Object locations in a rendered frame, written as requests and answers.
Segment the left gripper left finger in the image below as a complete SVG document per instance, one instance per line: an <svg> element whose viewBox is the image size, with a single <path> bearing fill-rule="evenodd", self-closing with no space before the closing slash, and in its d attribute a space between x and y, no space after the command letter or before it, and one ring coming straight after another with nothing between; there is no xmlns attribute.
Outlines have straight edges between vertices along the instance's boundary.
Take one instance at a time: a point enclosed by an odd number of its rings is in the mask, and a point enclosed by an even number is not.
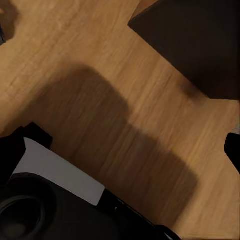
<svg viewBox="0 0 240 240"><path fill-rule="evenodd" d="M22 133L0 138L0 192L26 152Z"/></svg>

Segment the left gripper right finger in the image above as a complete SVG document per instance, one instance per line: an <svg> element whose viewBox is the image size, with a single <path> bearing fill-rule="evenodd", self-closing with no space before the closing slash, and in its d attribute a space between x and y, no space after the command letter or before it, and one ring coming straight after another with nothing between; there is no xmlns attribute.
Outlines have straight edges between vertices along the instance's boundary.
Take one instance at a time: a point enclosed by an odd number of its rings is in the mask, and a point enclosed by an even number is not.
<svg viewBox="0 0 240 240"><path fill-rule="evenodd" d="M240 173L240 135L235 133L228 133L224 151Z"/></svg>

